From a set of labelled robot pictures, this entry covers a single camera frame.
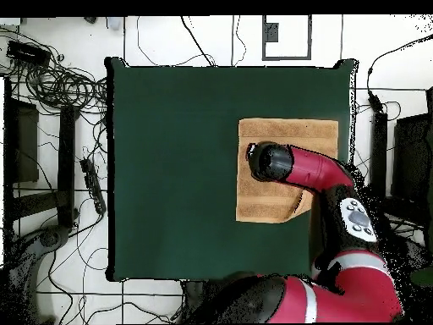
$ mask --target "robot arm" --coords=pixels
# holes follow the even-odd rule
[[[315,193],[311,209],[312,281],[249,276],[223,288],[186,321],[391,322],[402,308],[369,214],[350,173],[319,153],[273,142],[246,153],[259,181]]]

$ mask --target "tan towel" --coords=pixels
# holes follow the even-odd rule
[[[236,220],[283,223],[311,209],[313,195],[291,185],[251,177],[245,153],[249,143],[270,140],[337,158],[338,122],[323,119],[246,118],[239,121]]]

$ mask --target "black cable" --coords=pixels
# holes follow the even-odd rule
[[[139,29],[139,20],[140,20],[140,16],[138,16],[137,17],[137,47],[139,48],[139,50],[141,51],[141,53],[143,54],[143,55],[145,55],[145,57],[153,64],[153,65],[155,65],[155,66],[180,66],[180,65],[184,65],[184,64],[186,64],[186,63],[188,63],[189,61],[191,61],[191,60],[194,60],[195,58],[199,58],[199,57],[201,57],[201,56],[205,56],[205,58],[207,59],[208,57],[211,59],[211,61],[213,62],[213,65],[212,66],[216,66],[216,63],[215,63],[215,59],[212,57],[212,55],[209,55],[208,53],[206,53],[206,54],[199,54],[199,55],[195,55],[195,56],[193,56],[192,58],[189,58],[188,60],[186,60],[186,61],[183,61],[182,63],[176,63],[176,64],[174,64],[174,65],[160,65],[160,64],[158,64],[158,63],[155,63],[155,62],[153,62],[150,58],[149,58],[149,56],[147,56],[147,54],[143,51],[143,49],[141,48],[141,46],[140,46],[140,29]]]
[[[70,293],[68,293],[66,290],[64,290],[63,288],[60,288],[57,284],[54,283],[54,281],[52,280],[51,274],[52,274],[52,267],[54,266],[54,263],[56,261],[56,257],[57,257],[57,251],[54,251],[54,257],[52,259],[52,263],[50,268],[48,269],[48,278],[50,279],[51,284],[57,289],[60,290],[61,292],[65,293],[71,300],[70,304],[69,304],[69,308],[66,310],[66,312],[64,312],[62,319],[60,319],[60,322],[58,322],[58,325],[62,325],[63,319],[66,317],[66,315],[69,313],[69,311],[72,308],[72,305],[74,303],[74,298],[72,297],[72,295]]]
[[[400,117],[400,114],[402,113],[402,106],[401,106],[400,103],[397,102],[397,101],[387,101],[387,102],[383,102],[382,105],[384,105],[385,108],[386,108],[385,113],[388,113],[388,106],[387,106],[387,105],[389,105],[389,104],[391,104],[391,103],[395,103],[395,104],[398,106],[398,115],[397,115],[396,117],[394,117],[394,118],[389,118],[389,119],[388,119],[388,122],[389,122],[389,121],[393,121],[394,119],[399,118],[399,117]],[[358,114],[361,114],[361,113],[363,113],[363,112],[369,110],[370,108],[371,108],[371,105],[359,105],[359,104],[356,102],[355,113],[358,115]]]
[[[86,227],[86,228],[84,228],[84,229],[81,229],[79,232],[77,232],[77,233],[81,233],[81,232],[84,232],[85,230],[87,230],[87,229],[90,229],[90,228],[92,228],[92,227],[94,227],[94,226],[96,226],[101,220],[103,219],[103,216],[100,216],[92,225],[90,225],[90,226],[88,226],[88,227]],[[83,243],[85,242],[85,240],[87,239],[87,237],[89,236],[89,234],[87,234],[86,236],[85,236],[85,238],[81,241],[81,243],[79,244],[79,246],[82,246],[83,245]],[[76,252],[77,250],[75,249],[74,251],[72,251],[72,253],[71,254],[69,254],[69,256],[68,257],[66,257],[66,259],[64,259],[63,260],[63,262],[61,262],[58,266],[56,266],[56,268],[52,271],[52,273],[54,273],[56,270],[58,270],[75,252]],[[44,279],[42,279],[37,285],[36,285],[36,287],[39,287],[39,285],[41,285],[42,284],[42,282],[44,282],[46,279],[48,279],[48,276],[46,276],[46,277],[44,277]]]
[[[398,48],[396,48],[396,49],[394,49],[394,50],[391,50],[391,51],[385,52],[385,53],[383,53],[382,55],[378,56],[378,57],[375,59],[375,61],[373,61],[373,63],[371,64],[371,66],[370,66],[370,68],[369,68],[369,70],[368,70],[368,75],[367,75],[367,91],[368,91],[368,93],[369,93],[369,96],[373,96],[373,94],[372,94],[372,92],[371,92],[371,90],[370,90],[370,75],[371,75],[371,73],[373,72],[373,67],[375,66],[375,63],[376,63],[377,60],[379,60],[380,58],[383,58],[384,56],[386,56],[386,55],[388,55],[388,54],[390,54],[390,53],[393,53],[393,52],[398,51],[398,50],[403,50],[403,49],[406,48],[406,47],[410,47],[410,46],[414,45],[415,43],[422,43],[422,42],[424,42],[424,41],[428,41],[428,40],[430,40],[430,39],[432,39],[432,38],[433,38],[433,35],[428,35],[428,36],[426,36],[426,37],[422,37],[422,38],[420,38],[420,39],[417,39],[417,40],[413,40],[413,41],[411,41],[411,42],[408,42],[407,44],[404,44],[404,45],[402,45],[402,46],[400,46],[400,47],[398,47]]]
[[[390,151],[390,150],[393,150],[394,148],[395,148],[395,146],[393,146],[393,147],[391,147],[391,148],[388,148],[388,149],[386,149],[386,152],[388,152],[388,151]],[[363,162],[361,162],[361,163],[355,165],[355,167],[359,167],[361,164],[365,164],[365,163],[368,162],[370,159],[371,159],[371,156],[368,157],[367,159],[365,159]]]
[[[4,28],[2,30],[16,34]],[[38,102],[57,109],[68,105],[76,106],[80,110],[93,108],[96,104],[91,105],[91,102],[100,102],[105,106],[107,99],[105,78],[95,81],[93,75],[83,69],[66,69],[57,61],[57,57],[53,54],[52,50],[58,55],[58,51],[54,47],[42,45],[40,42],[23,34],[19,35],[33,41],[32,45],[35,47],[44,47],[51,54],[50,63],[47,68],[28,63],[21,63],[21,70],[18,67],[17,83],[19,84],[21,77],[24,76],[28,91]],[[9,75],[16,74],[14,69],[18,64],[20,62],[14,61],[14,67],[12,68],[12,65],[9,67]]]
[[[46,219],[45,221],[43,221],[42,224],[41,224],[41,226],[39,227],[39,229],[42,229],[42,226],[43,226],[46,222],[48,222],[51,218],[54,218],[54,217],[56,217],[56,216],[57,216],[57,213],[56,213],[56,214],[53,214],[53,215],[50,216],[48,219]]]
[[[173,322],[170,322],[170,319],[169,319],[167,316],[165,316],[165,315],[158,315],[158,314],[156,314],[156,313],[154,313],[154,312],[152,312],[152,311],[147,311],[146,309],[140,308],[139,306],[137,306],[135,303],[133,303],[133,302],[131,302],[131,301],[125,301],[123,304],[120,304],[120,305],[118,305],[118,306],[114,306],[113,308],[109,308],[109,309],[100,309],[99,311],[94,311],[94,312],[90,315],[89,319],[85,322],[85,325],[89,325],[89,322],[90,322],[91,318],[92,318],[94,315],[96,315],[97,313],[103,313],[103,312],[108,312],[108,311],[114,311],[114,310],[116,310],[116,309],[118,309],[118,308],[120,308],[120,307],[122,307],[122,306],[133,306],[133,307],[135,307],[136,309],[138,309],[139,311],[144,312],[145,314],[149,314],[149,315],[154,316],[155,318],[158,318],[158,319],[161,320],[162,322],[166,322],[167,324],[174,324]]]
[[[180,19],[182,20],[182,24],[184,24],[184,28],[189,32],[189,34],[191,35],[191,38],[193,39],[193,41],[195,42],[195,45],[199,48],[201,54],[205,57],[206,61],[208,62],[209,66],[213,66],[213,64],[211,63],[211,61],[209,61],[209,58],[207,58],[206,54],[203,52],[203,50],[201,49],[199,43],[197,42],[197,40],[195,40],[195,36],[193,34],[193,32],[191,31],[191,29],[185,24],[185,20],[184,17],[181,16]]]
[[[369,174],[369,167],[363,162],[364,160],[362,159],[361,155],[359,154],[358,150],[355,149],[356,154],[358,155],[359,159],[361,160],[361,163],[364,164],[364,167],[367,169],[367,172],[365,173],[364,176],[364,180],[367,178],[368,174]]]
[[[90,265],[89,265],[89,261],[90,261],[90,259],[93,257],[93,255],[95,254],[95,253],[97,253],[98,251],[101,251],[101,250],[107,250],[108,251],[108,248],[105,248],[105,247],[100,247],[100,248],[96,248],[90,255],[89,255],[89,259],[87,259],[87,261],[84,261],[84,259],[81,257],[81,259],[83,259],[83,262],[85,262],[85,270],[84,270],[84,272],[83,272],[83,293],[85,293],[85,271],[87,270],[87,267],[91,267]],[[85,324],[85,325],[87,325],[87,322],[85,321],[85,303],[83,304],[83,315],[81,316],[81,319],[82,319],[82,321],[83,321],[83,324]]]
[[[234,66],[237,66],[238,63],[240,63],[241,61],[244,61],[245,54],[247,53],[247,47],[245,46],[244,42],[241,40],[241,38],[239,37],[239,34],[238,34],[239,23],[240,23],[240,15],[239,15],[239,18],[238,18],[238,24],[236,25],[236,32],[235,32],[235,34],[236,34],[236,37],[238,38],[238,40],[241,41],[242,45],[244,46],[244,55],[242,55],[242,58],[240,60],[238,60],[238,62],[236,64],[234,64]]]

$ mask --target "power strip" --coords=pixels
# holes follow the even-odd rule
[[[89,159],[79,161],[81,170],[85,174],[85,186],[90,192],[90,196],[95,202],[96,213],[103,215],[107,211],[104,197],[102,196],[99,179],[93,162]]]

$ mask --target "green table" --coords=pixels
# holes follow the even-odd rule
[[[338,120],[338,158],[347,161],[354,62],[129,68],[112,58],[106,65],[114,86],[113,279],[309,273],[308,213],[282,224],[235,221],[238,121]]]

